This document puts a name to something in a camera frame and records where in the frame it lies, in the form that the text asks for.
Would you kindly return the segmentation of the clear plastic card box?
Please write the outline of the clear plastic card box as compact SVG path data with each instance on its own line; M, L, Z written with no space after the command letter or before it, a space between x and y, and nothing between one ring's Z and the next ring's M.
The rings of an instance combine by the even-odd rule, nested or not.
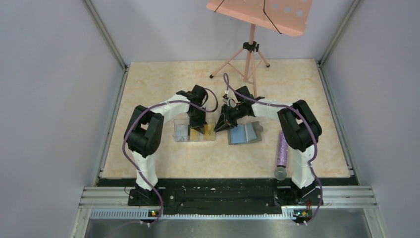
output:
M175 119L173 138L175 142L207 142L215 141L214 132L215 119L206 118L207 124L204 126L204 133L193 129L189 124L189 119Z

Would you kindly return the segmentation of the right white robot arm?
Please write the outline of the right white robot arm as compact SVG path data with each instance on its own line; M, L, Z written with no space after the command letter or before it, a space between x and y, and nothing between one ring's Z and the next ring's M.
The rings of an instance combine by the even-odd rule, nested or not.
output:
M278 103L265 97L254 97L248 87L234 91L237 98L234 107L225 103L214 128L216 132L233 129L243 117L267 118L279 122L282 141L294 152L290 201L304 204L308 201L322 204L323 187L312 162L317 157L317 143L322 128L305 100Z

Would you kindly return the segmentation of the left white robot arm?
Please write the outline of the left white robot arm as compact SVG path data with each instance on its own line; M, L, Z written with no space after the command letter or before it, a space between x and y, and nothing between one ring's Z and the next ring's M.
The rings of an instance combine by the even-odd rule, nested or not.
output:
M156 105L138 105L130 118L123 137L122 151L135 167L135 188L130 191L134 200L146 205L162 205L157 189L154 153L158 150L163 126L180 114L187 114L189 127L204 134L207 125L205 103L208 90L195 85L191 91L178 91L174 96Z

